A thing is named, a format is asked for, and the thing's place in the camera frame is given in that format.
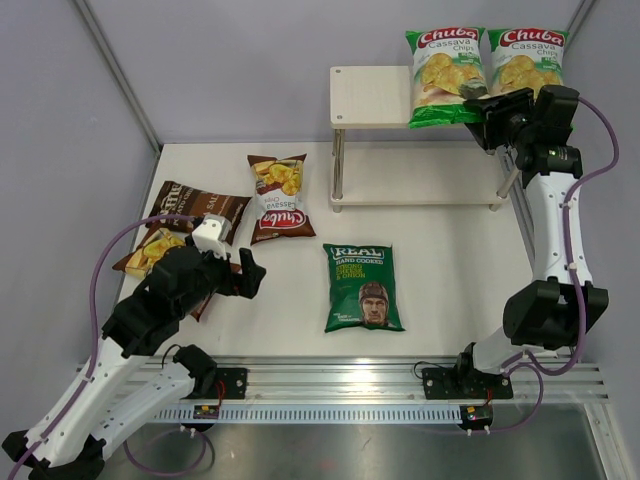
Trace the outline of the green Chuba cassava chips bag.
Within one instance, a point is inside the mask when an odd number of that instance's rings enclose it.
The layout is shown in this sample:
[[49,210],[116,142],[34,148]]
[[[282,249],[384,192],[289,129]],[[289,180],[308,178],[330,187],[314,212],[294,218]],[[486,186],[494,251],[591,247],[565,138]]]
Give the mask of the green Chuba cassava chips bag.
[[563,57],[569,34],[537,27],[492,29],[491,95],[530,88],[537,96],[546,85],[563,85]]

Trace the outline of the brown Chuba cassava chips bag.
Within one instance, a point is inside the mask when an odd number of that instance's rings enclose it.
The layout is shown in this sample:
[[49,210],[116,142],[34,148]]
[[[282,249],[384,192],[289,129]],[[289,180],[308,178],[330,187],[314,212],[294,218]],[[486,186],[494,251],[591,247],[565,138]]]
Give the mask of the brown Chuba cassava chips bag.
[[278,238],[316,236],[302,198],[306,158],[306,153],[287,158],[247,156],[255,178],[252,245]]

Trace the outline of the dark green Real chips bag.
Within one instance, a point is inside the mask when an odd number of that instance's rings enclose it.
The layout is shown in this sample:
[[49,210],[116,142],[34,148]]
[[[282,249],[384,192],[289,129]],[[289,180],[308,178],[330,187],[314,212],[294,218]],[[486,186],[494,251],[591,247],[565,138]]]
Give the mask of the dark green Real chips bag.
[[345,328],[402,332],[390,246],[325,243],[329,274],[327,333]]

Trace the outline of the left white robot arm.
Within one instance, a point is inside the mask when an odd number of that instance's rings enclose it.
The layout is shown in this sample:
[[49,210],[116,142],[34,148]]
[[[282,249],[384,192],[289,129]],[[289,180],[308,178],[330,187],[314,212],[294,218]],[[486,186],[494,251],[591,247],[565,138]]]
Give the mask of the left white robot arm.
[[179,330],[180,322],[215,295],[252,299],[266,275],[247,248],[240,263],[194,246],[174,247],[102,328],[87,364],[50,412],[29,430],[7,435],[3,450],[32,479],[95,479],[106,460],[165,406],[223,389],[217,364],[191,344],[127,398],[115,394]]

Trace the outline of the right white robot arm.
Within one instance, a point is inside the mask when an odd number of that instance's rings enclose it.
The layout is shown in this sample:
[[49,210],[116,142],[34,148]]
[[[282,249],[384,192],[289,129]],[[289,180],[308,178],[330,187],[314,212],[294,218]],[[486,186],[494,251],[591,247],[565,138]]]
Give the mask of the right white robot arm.
[[580,190],[596,175],[584,173],[580,151],[568,143],[585,102],[560,85],[465,101],[480,118],[468,127],[478,144],[516,153],[534,229],[532,281],[507,300],[501,328],[469,344],[443,379],[424,379],[427,397],[442,387],[451,399],[510,399],[510,375],[519,367],[563,375],[607,309],[609,294],[595,286],[587,265],[579,214]]

